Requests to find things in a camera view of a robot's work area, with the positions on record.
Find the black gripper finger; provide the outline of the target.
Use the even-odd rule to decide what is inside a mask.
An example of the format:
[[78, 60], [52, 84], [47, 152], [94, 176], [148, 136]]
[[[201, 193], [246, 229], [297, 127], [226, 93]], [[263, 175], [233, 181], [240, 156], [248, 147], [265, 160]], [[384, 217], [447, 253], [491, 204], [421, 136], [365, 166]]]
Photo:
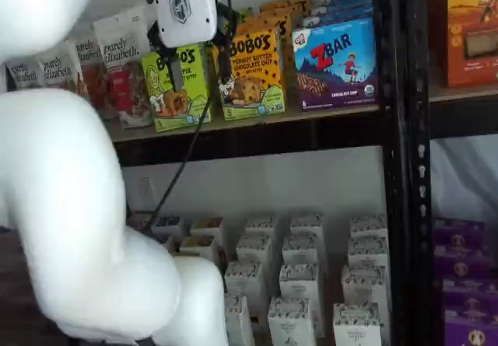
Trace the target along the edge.
[[160, 56], [160, 65], [166, 66], [170, 82], [175, 92], [180, 92], [183, 88], [184, 80], [181, 71], [180, 58], [177, 48], [166, 47], [161, 38], [158, 22], [154, 22], [147, 32], [151, 48]]
[[234, 36], [234, 11], [222, 2], [216, 2], [216, 11], [221, 23], [217, 25], [212, 43], [218, 50], [219, 78], [225, 84], [231, 78], [230, 47]]

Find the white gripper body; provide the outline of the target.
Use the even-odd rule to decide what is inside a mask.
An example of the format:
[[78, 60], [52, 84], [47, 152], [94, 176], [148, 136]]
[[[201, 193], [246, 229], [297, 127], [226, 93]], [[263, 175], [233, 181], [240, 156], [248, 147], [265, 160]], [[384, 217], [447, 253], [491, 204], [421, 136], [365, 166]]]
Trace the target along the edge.
[[216, 0], [153, 0], [159, 35], [168, 48], [210, 41], [217, 31]]

